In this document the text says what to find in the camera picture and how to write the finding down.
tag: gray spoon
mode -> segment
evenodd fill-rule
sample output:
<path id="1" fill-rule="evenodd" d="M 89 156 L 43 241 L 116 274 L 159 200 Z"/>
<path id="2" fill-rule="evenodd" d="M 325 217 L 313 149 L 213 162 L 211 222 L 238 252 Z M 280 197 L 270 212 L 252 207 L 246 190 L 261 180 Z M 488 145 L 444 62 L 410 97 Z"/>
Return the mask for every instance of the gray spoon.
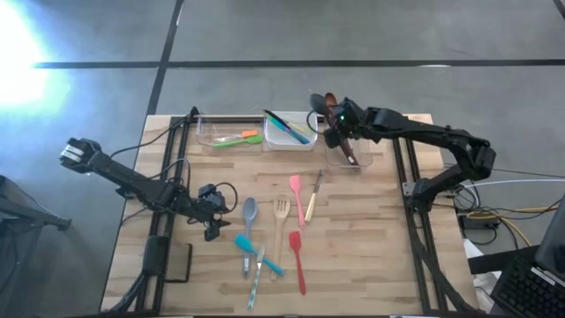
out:
<path id="1" fill-rule="evenodd" d="M 247 198 L 244 202 L 242 213 L 245 220 L 245 236 L 251 240 L 251 225 L 257 216 L 257 201 L 254 198 Z M 249 253 L 244 252 L 244 277 L 249 276 Z"/>

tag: green utensil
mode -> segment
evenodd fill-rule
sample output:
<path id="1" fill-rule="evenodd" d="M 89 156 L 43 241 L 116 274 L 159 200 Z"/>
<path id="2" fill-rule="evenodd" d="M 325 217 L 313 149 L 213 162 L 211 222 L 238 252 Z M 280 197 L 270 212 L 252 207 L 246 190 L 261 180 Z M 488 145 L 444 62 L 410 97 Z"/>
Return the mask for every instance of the green utensil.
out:
<path id="1" fill-rule="evenodd" d="M 243 138 L 242 140 L 220 142 L 220 143 L 214 144 L 212 147 L 223 148 L 223 147 L 231 147 L 231 146 L 241 145 L 242 143 L 256 144 L 256 143 L 261 143 L 261 142 L 263 142 L 263 135 L 258 134 L 256 136 Z"/>

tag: concrete floor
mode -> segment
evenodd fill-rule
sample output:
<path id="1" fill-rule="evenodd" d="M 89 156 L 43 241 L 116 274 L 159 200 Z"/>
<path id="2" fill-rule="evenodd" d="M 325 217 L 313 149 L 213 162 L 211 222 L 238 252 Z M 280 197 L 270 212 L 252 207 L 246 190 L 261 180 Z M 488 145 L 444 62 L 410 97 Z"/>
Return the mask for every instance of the concrete floor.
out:
<path id="1" fill-rule="evenodd" d="M 5 316 L 95 313 L 124 201 L 115 186 L 58 164 L 70 137 L 107 151 L 139 142 L 155 68 L 25 71 L 25 62 L 159 61 L 175 0 L 35 0 L 0 4 L 0 174 L 72 218 L 46 228 Z M 565 58 L 565 21 L 550 0 L 187 0 L 171 61 Z M 565 67 L 169 69 L 158 114 L 306 110 L 311 92 L 429 112 L 489 139 L 496 167 L 565 175 Z M 132 165 L 135 153 L 117 159 Z M 446 155 L 446 161 L 453 162 Z M 495 172 L 492 180 L 533 178 Z M 565 185 L 479 188 L 483 204 L 547 205 Z M 518 226 L 538 243 L 550 221 Z M 490 233 L 469 233 L 485 240 Z M 482 246 L 509 250 L 509 235 Z"/>

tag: butcher block tabletop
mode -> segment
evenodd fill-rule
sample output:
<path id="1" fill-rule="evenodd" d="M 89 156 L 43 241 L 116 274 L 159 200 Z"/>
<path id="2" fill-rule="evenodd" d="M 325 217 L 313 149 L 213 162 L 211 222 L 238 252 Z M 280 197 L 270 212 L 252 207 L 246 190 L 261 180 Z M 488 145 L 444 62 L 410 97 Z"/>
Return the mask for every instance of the butcher block tabletop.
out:
<path id="1" fill-rule="evenodd" d="M 429 114 L 409 117 L 432 123 Z M 150 141 L 165 131 L 170 121 L 171 116 L 149 116 L 141 142 Z M 245 124 L 216 125 L 241 125 L 242 131 L 246 129 Z M 165 284 L 161 314 L 422 313 L 390 140 L 382 140 L 379 144 L 368 142 L 367 154 L 373 162 L 360 170 L 352 170 L 328 163 L 323 136 L 312 151 L 270 151 L 266 146 L 259 152 L 227 148 L 211 151 L 211 147 L 198 143 L 196 129 L 195 124 L 191 125 L 186 152 L 192 167 L 192 197 L 205 184 L 227 181 L 237 188 L 238 204 L 233 212 L 223 216 L 223 220 L 231 225 L 221 228 L 221 236 L 211 242 L 204 240 L 205 228 L 201 223 L 187 224 L 186 217 L 176 216 L 167 276 L 183 277 L 188 254 L 186 244 L 193 246 L 192 268 L 188 283 Z M 174 149 L 177 149 L 179 139 L 176 138 Z M 150 176 L 162 169 L 166 140 L 165 135 L 139 149 L 136 171 Z M 422 177 L 430 178 L 443 170 L 438 148 L 417 142 L 415 148 Z M 409 167 L 405 153 L 403 158 L 404 165 Z M 325 178 L 317 195 L 313 219 L 301 231 L 300 256 L 306 285 L 306 295 L 303 296 L 298 289 L 297 263 L 289 243 L 289 233 L 300 230 L 297 203 L 290 190 L 289 178 L 300 175 L 300 197 L 306 211 L 319 170 L 324 170 Z M 184 165 L 184 182 L 186 172 Z M 218 189 L 226 197 L 227 207 L 231 207 L 235 200 L 233 192 L 228 187 Z M 263 265 L 254 309 L 248 311 L 255 257 L 252 257 L 250 276 L 243 278 L 242 252 L 234 244 L 236 235 L 245 229 L 243 202 L 248 197 L 257 200 L 259 213 L 252 226 L 251 240 L 256 248 L 264 244 L 266 257 L 272 258 L 275 241 L 273 199 L 279 194 L 289 195 L 292 202 L 284 223 L 279 264 L 285 270 L 285 276 L 271 281 L 270 270 Z M 450 204 L 442 198 L 436 202 Z M 128 201 L 124 217 L 141 208 L 138 201 Z M 477 307 L 453 209 L 435 206 L 430 219 L 441 270 L 463 298 Z M 114 306 L 138 276 L 150 223 L 151 212 L 145 211 L 120 228 L 102 310 Z M 435 304 L 432 278 L 427 271 L 426 281 L 432 304 Z M 149 284 L 149 296 L 152 288 L 154 284 Z M 147 298 L 149 305 L 152 299 Z"/>

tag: wooden spoon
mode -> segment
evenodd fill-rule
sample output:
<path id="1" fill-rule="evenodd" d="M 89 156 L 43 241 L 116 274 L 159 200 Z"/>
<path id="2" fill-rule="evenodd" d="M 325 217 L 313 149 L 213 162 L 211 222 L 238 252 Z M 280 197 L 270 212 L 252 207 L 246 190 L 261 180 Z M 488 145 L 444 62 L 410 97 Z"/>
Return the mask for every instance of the wooden spoon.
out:
<path id="1" fill-rule="evenodd" d="M 290 211 L 290 198 L 288 195 L 281 194 L 273 201 L 273 214 L 275 215 L 275 250 L 273 261 L 278 264 L 281 260 L 281 242 L 283 240 L 283 225 L 286 216 Z M 276 273 L 271 272 L 271 280 L 276 280 Z"/>

